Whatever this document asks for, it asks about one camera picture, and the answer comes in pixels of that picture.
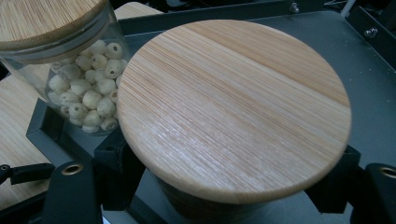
bamboo board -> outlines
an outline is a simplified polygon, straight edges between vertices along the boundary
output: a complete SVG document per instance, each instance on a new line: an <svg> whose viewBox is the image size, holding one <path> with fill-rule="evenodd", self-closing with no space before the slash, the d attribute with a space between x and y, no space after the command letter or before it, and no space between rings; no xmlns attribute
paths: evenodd
<svg viewBox="0 0 396 224"><path fill-rule="evenodd" d="M27 82L9 76L0 82L0 165L11 167L48 162L26 138L38 93ZM0 185L0 210L21 202L48 188L48 180Z"/></svg>
<svg viewBox="0 0 396 224"><path fill-rule="evenodd" d="M0 50L46 45L80 30L107 0L0 0Z"/></svg>
<svg viewBox="0 0 396 224"><path fill-rule="evenodd" d="M161 11L152 7L146 7L145 5L138 2L127 3L114 10L114 12L116 13L118 20L162 14Z"/></svg>
<svg viewBox="0 0 396 224"><path fill-rule="evenodd" d="M120 126L156 176L220 203L306 189L344 152L344 86L298 39L247 21L199 21L150 40L119 88Z"/></svg>

black bracket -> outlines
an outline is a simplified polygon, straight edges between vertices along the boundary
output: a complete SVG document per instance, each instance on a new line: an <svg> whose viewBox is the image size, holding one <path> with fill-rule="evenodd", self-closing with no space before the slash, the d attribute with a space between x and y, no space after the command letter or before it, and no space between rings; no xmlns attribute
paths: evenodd
<svg viewBox="0 0 396 224"><path fill-rule="evenodd" d="M48 179L55 167L50 163L40 163L11 168L7 164L0 165L0 184L8 178L11 185Z"/></svg>
<svg viewBox="0 0 396 224"><path fill-rule="evenodd" d="M128 209L145 169L116 129L89 161L76 158L54 171L42 223L102 223L100 206Z"/></svg>
<svg viewBox="0 0 396 224"><path fill-rule="evenodd" d="M305 193L320 213L353 208L351 223L396 223L396 168L372 163L359 167L361 154L348 146L337 165Z"/></svg>

gray surface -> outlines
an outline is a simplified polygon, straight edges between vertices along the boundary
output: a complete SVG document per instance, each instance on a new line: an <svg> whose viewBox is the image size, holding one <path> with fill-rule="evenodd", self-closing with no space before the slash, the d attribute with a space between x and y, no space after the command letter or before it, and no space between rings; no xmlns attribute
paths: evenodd
<svg viewBox="0 0 396 224"><path fill-rule="evenodd" d="M136 222L134 220L133 217L131 217L127 212L125 211L104 211L102 210L102 215L104 217L104 219L111 223L111 224L118 224L118 223L128 223L128 224L138 224L138 222Z"/></svg>
<svg viewBox="0 0 396 224"><path fill-rule="evenodd" d="M334 12L316 12L255 20L293 35L315 49L343 81L352 107L349 144L361 153L361 166L381 162L396 166L396 72ZM185 223L145 172L137 195L169 223ZM270 202L245 223L349 223L344 214L320 214L298 193Z"/></svg>

round wooden lid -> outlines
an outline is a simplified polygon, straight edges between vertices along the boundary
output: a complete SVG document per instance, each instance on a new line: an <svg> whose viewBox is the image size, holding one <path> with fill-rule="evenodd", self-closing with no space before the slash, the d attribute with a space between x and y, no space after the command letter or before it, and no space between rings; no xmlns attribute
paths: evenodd
<svg viewBox="0 0 396 224"><path fill-rule="evenodd" d="M220 203L306 189L347 145L351 112L329 64L247 21L198 21L154 37L120 82L120 126L156 176Z"/></svg>
<svg viewBox="0 0 396 224"><path fill-rule="evenodd" d="M0 0L0 51L58 41L94 18L107 0Z"/></svg>

wooden lid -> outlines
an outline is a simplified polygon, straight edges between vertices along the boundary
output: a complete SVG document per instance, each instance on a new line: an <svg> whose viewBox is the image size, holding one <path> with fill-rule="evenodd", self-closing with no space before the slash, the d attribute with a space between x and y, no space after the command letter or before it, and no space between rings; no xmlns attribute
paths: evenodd
<svg viewBox="0 0 396 224"><path fill-rule="evenodd" d="M306 189L347 145L351 112L329 64L247 21L199 21L150 40L119 89L120 126L159 178L220 203Z"/></svg>
<svg viewBox="0 0 396 224"><path fill-rule="evenodd" d="M0 0L0 51L29 49L73 34L107 0Z"/></svg>

